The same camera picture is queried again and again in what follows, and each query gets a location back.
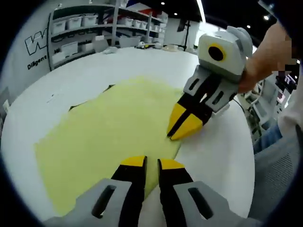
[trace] table surface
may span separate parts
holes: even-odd
[[[183,88],[197,64],[197,56],[187,52],[124,48],[115,54],[96,53],[72,61],[26,89],[9,109],[1,152],[17,191],[33,213],[40,220],[56,215],[37,167],[34,144],[71,106],[97,97],[109,84],[137,76]],[[194,180],[225,197],[232,211],[247,217],[254,190],[254,155],[250,131],[237,103],[231,101],[221,117],[184,139],[176,160],[185,164]],[[150,220],[149,226],[164,226],[159,188],[143,203],[140,223],[144,219]]]

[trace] yellow cloth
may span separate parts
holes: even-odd
[[[63,117],[36,144],[37,163],[55,210],[65,215],[76,198],[119,164],[146,155],[145,196],[158,183],[158,158],[174,158],[179,141],[166,137],[169,116],[181,91],[133,79],[117,84]]]

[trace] metal rack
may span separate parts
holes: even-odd
[[[86,4],[83,4],[83,2],[81,2],[80,5],[76,6],[70,5],[59,7],[58,9],[55,9],[53,12],[51,12],[47,26],[47,54],[50,70],[54,70],[57,67],[64,65],[70,61],[73,61],[77,58],[94,53],[94,51],[79,52],[77,54],[73,54],[72,56],[65,58],[61,62],[53,64],[52,55],[55,54],[55,52],[58,50],[58,48],[60,48],[60,46],[72,43],[74,41],[89,42],[96,35],[101,35],[104,30],[111,32],[111,36],[107,36],[106,39],[111,40],[112,46],[116,45],[117,28],[145,34],[146,42],[148,41],[150,35],[158,35],[158,32],[150,30],[150,24],[151,22],[153,22],[154,24],[158,25],[162,23],[161,19],[153,17],[152,14],[146,15],[133,9],[123,8],[120,5],[120,0],[116,0],[115,5],[97,4],[87,1]],[[113,13],[112,24],[103,24],[103,20],[99,20],[98,24],[94,26],[81,26],[76,29],[65,30],[57,34],[52,34],[53,24],[56,22],[68,20],[70,18],[76,17],[77,15],[83,14],[97,14],[100,19],[103,18],[105,13]],[[134,19],[147,21],[147,29],[136,28],[126,25],[118,25],[117,21],[119,14],[123,16],[130,16]]]

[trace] storage box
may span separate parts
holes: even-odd
[[[166,27],[165,23],[160,23],[160,27]]]
[[[61,62],[65,59],[65,53],[64,52],[59,52],[56,53],[52,56],[52,62],[53,64],[56,64],[58,62]]]
[[[133,19],[122,18],[122,19],[118,20],[118,24],[132,27],[133,26]]]
[[[141,28],[146,29],[146,27],[147,27],[147,22],[142,21],[141,22]]]
[[[66,57],[78,53],[78,42],[73,42],[70,44],[63,45],[61,47],[61,50],[62,52],[64,52]]]
[[[140,20],[133,20],[133,26],[136,28],[140,28],[141,23],[142,23],[142,21],[140,21]]]
[[[83,26],[89,27],[97,24],[97,15],[96,16],[85,16],[83,18]]]
[[[125,37],[122,36],[119,39],[120,47],[132,47],[137,46],[141,40],[141,36],[135,36],[135,37]]]
[[[93,43],[82,45],[82,51],[83,52],[89,52],[89,51],[92,51],[93,49],[94,49]]]
[[[67,28],[68,29],[76,29],[81,27],[82,17],[74,17],[68,20]]]
[[[53,24],[53,34],[57,34],[65,31],[66,20]]]
[[[106,39],[104,39],[104,36],[103,36],[103,39],[99,39],[96,36],[95,40],[93,40],[93,46],[94,46],[95,52],[99,53],[108,48],[108,42]]]
[[[155,32],[159,32],[159,28],[160,28],[160,27],[159,27],[158,25],[155,25],[155,26],[154,26],[154,31],[155,31]]]

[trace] ceiling light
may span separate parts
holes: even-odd
[[[203,6],[202,6],[202,1],[197,0],[197,4],[198,4],[199,11],[200,11],[200,14],[201,14],[202,23],[206,24],[204,9],[203,9]]]

